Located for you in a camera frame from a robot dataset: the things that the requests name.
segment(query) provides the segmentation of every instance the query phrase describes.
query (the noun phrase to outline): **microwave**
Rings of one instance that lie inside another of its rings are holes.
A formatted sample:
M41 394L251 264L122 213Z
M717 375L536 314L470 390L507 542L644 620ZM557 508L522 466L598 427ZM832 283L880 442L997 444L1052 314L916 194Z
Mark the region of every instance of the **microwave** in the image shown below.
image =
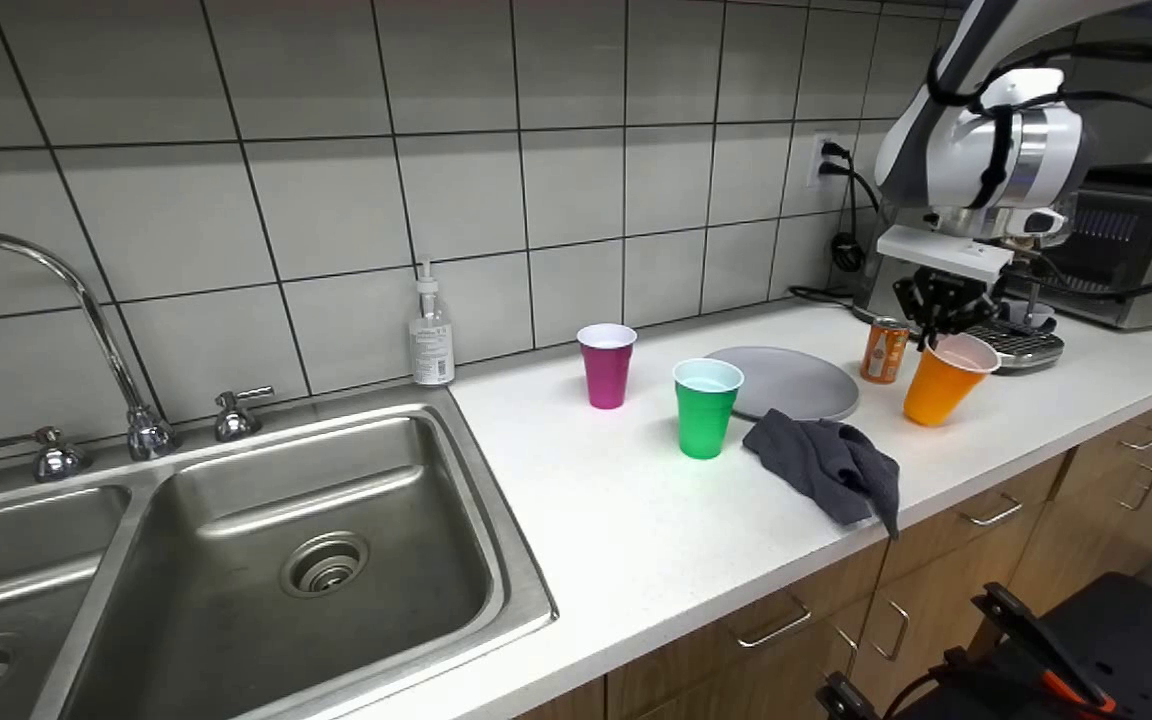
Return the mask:
M1115 296L1152 283L1152 163L1091 167L1077 195L1072 237L1045 257L1063 278L1063 283L1057 273L1045 279L1060 314L1126 333L1152 327L1152 291Z

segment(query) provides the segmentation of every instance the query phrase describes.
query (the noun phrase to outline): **plastic cup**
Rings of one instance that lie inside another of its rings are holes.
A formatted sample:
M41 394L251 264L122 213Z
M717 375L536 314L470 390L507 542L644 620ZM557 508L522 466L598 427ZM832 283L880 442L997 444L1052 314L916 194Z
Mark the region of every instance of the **plastic cup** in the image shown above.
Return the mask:
M576 333L585 356L585 394L591 407L619 407L636 333L628 326L585 326Z
M697 461L722 456L743 373L705 356L686 359L674 379L680 396L680 451Z
M916 423L943 423L997 368L1002 354L980 338L941 338L936 349L919 356L919 373L905 396L905 415Z

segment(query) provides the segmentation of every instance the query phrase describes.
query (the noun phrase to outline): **bottle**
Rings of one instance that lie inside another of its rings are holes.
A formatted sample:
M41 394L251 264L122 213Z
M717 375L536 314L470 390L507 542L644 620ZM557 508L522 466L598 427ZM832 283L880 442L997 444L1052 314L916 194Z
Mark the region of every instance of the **bottle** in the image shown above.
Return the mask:
M455 375L452 322L428 261L416 273L416 315L408 326L408 359L412 359L412 386L437 390L452 386Z

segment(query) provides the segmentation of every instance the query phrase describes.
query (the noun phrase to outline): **gray cloth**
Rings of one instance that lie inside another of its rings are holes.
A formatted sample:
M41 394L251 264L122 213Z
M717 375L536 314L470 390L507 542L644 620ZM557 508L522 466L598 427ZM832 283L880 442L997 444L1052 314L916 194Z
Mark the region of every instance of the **gray cloth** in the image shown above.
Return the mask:
M861 526L875 514L898 538L899 466L874 448L861 427L832 422L799 423L773 407L751 423L743 448L795 491L811 497L835 526Z

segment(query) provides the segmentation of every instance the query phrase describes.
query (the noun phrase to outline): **magenta cup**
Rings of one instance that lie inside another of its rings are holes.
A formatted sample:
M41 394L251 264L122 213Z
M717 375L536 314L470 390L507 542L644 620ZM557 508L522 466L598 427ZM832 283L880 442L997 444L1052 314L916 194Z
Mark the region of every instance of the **magenta cup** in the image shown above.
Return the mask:
M591 407L623 406L631 341L636 333L628 326L585 326L576 333L576 343L585 356L585 390L588 390Z

